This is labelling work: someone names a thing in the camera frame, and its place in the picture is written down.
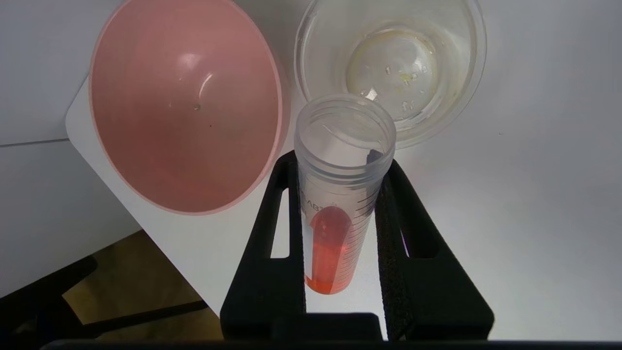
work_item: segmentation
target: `clear plastic cup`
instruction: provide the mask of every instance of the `clear plastic cup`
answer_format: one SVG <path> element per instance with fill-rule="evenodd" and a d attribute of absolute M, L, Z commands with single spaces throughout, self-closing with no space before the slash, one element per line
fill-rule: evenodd
<path fill-rule="evenodd" d="M 321 97 L 300 112 L 294 149 L 311 289 L 334 294 L 350 284 L 395 142 L 389 113 L 356 95 Z"/>
<path fill-rule="evenodd" d="M 378 102 L 403 148 L 458 116 L 485 57 L 476 0 L 314 0 L 298 29 L 296 81 L 307 101 L 348 92 Z"/>

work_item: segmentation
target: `white surface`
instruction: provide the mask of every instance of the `white surface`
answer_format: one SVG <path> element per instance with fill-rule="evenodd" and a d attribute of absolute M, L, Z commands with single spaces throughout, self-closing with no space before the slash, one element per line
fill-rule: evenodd
<path fill-rule="evenodd" d="M 302 1 L 240 3 L 291 73 Z M 620 340 L 622 2 L 482 0 L 481 6 L 489 49 L 473 100 L 444 132 L 396 158 L 495 312 L 490 338 Z M 302 101 L 292 88 L 295 120 Z M 171 214 L 141 200 L 113 171 L 96 139 L 85 86 L 67 115 L 67 131 L 218 313 L 266 183 L 216 215 Z M 309 311 L 383 316 L 375 243 L 370 230 L 343 293 L 307 290 Z M 284 247 L 276 242 L 276 249 Z"/>
<path fill-rule="evenodd" d="M 67 108 L 120 2 L 0 1 L 0 145 L 67 137 Z"/>
<path fill-rule="evenodd" d="M 0 298 L 138 230 L 68 141 L 0 148 Z"/>

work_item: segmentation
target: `brown floor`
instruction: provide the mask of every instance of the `brown floor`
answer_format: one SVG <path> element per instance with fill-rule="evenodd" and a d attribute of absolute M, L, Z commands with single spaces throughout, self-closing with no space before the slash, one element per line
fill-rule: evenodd
<path fill-rule="evenodd" d="M 155 243 L 140 231 L 93 255 L 98 268 L 64 294 L 82 323 L 201 300 Z M 123 341 L 223 339 L 210 309 L 103 334 Z"/>

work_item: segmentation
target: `white table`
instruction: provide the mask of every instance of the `white table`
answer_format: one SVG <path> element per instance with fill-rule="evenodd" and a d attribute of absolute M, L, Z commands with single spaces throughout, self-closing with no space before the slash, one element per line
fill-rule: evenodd
<path fill-rule="evenodd" d="M 306 0 L 238 1 L 292 78 Z M 622 339 L 622 2 L 481 0 L 488 56 L 465 111 L 396 159 L 496 316 L 491 339 Z M 303 101 L 292 81 L 292 123 Z M 143 201 L 108 163 L 86 84 L 68 135 L 216 312 L 266 181 L 234 208 L 183 216 Z M 287 255 L 279 218 L 274 255 Z M 309 311 L 384 316 L 374 228 L 351 286 L 307 289 Z"/>

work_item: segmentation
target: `orange liquid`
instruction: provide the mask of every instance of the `orange liquid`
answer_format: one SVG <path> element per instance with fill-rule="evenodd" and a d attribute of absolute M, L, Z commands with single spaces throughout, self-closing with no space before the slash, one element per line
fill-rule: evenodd
<path fill-rule="evenodd" d="M 326 207 L 311 220 L 313 230 L 312 276 L 305 276 L 307 285 L 318 293 L 335 294 L 352 280 L 359 247 L 350 247 L 352 223 L 348 214 L 338 207 Z"/>

